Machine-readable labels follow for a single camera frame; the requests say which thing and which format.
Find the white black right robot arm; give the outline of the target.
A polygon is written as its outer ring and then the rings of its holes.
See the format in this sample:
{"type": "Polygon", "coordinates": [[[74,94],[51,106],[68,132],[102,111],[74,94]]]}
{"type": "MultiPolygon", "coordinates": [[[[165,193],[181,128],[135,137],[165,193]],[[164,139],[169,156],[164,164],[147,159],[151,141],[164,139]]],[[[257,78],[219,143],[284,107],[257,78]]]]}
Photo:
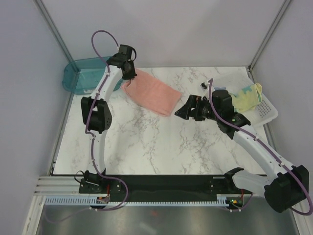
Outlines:
{"type": "Polygon", "coordinates": [[[300,215],[312,215],[308,170],[303,165],[293,165],[265,143],[250,121],[234,110],[228,91],[214,91],[208,98],[190,95],[175,115],[184,120],[192,118],[195,121],[216,121],[218,128],[239,144],[265,172],[265,176],[260,176],[240,167],[228,171],[223,182],[227,192],[248,190],[264,197],[276,212],[293,209],[294,205],[307,200],[308,212],[293,211],[300,215]]]}

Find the white perforated plastic basket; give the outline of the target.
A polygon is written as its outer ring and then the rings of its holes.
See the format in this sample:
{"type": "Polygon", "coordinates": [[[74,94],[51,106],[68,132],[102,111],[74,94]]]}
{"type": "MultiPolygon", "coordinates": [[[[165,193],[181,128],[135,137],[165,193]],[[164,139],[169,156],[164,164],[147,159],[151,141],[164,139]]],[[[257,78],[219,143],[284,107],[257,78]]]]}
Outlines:
{"type": "MultiPolygon", "coordinates": [[[[214,78],[213,87],[225,88],[231,94],[237,94],[241,89],[253,84],[247,73],[231,72],[214,78]]],[[[249,119],[254,127],[262,126],[278,117],[277,109],[272,103],[262,95],[262,102],[255,108],[243,112],[243,115],[249,119]]]]}

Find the aluminium frame rail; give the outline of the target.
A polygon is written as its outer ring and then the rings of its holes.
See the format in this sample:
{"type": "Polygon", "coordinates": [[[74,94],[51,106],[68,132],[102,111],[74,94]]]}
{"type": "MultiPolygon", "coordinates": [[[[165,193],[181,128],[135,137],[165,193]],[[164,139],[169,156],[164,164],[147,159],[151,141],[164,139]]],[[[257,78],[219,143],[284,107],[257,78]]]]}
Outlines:
{"type": "MultiPolygon", "coordinates": [[[[231,194],[230,192],[222,193],[222,183],[208,183],[205,189],[213,192],[217,189],[217,194],[231,194]]],[[[40,176],[35,187],[35,195],[78,195],[79,183],[74,180],[73,176],[40,176]]]]}

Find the yellow green towel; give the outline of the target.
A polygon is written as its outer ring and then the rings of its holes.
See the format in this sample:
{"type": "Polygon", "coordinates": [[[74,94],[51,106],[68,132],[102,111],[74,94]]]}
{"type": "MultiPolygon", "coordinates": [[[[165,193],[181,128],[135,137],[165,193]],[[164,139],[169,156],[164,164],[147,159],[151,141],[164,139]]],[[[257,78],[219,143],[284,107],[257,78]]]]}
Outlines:
{"type": "Polygon", "coordinates": [[[262,85],[255,83],[241,89],[237,94],[230,94],[236,112],[243,113],[254,109],[263,101],[262,85]]]}

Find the pink towel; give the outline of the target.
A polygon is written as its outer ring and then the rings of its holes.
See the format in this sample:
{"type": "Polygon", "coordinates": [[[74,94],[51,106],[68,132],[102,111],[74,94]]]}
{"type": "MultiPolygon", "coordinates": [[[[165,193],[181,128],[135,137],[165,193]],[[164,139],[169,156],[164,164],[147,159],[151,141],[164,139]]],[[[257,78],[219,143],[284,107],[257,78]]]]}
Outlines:
{"type": "Polygon", "coordinates": [[[125,82],[121,89],[137,105],[163,117],[169,117],[181,92],[142,70],[136,70],[137,76],[125,82]]]}

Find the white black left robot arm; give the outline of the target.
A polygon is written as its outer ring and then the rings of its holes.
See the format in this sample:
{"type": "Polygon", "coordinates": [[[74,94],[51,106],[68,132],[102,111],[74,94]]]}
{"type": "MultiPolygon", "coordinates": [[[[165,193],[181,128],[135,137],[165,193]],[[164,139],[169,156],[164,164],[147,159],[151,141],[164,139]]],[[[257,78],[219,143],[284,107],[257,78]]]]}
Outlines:
{"type": "Polygon", "coordinates": [[[133,47],[120,45],[118,53],[105,61],[104,74],[95,90],[81,99],[85,133],[91,137],[91,160],[85,176],[91,179],[90,187],[96,193],[104,192],[107,187],[107,181],[101,175],[105,175],[105,138],[112,124],[108,101],[120,80],[136,77],[132,54],[136,54],[133,47]]]}

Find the teal transparent plastic bin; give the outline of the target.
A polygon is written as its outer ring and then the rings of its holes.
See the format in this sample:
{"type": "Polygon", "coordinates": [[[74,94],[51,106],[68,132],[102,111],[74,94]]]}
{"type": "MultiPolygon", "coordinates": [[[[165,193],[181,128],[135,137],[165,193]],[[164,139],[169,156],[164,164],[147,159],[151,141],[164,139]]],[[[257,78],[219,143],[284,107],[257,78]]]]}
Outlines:
{"type": "Polygon", "coordinates": [[[110,76],[105,83],[103,79],[108,73],[104,63],[109,57],[80,59],[69,63],[64,69],[63,88],[75,95],[88,95],[97,90],[116,91],[122,84],[122,70],[110,66],[110,76]]]}

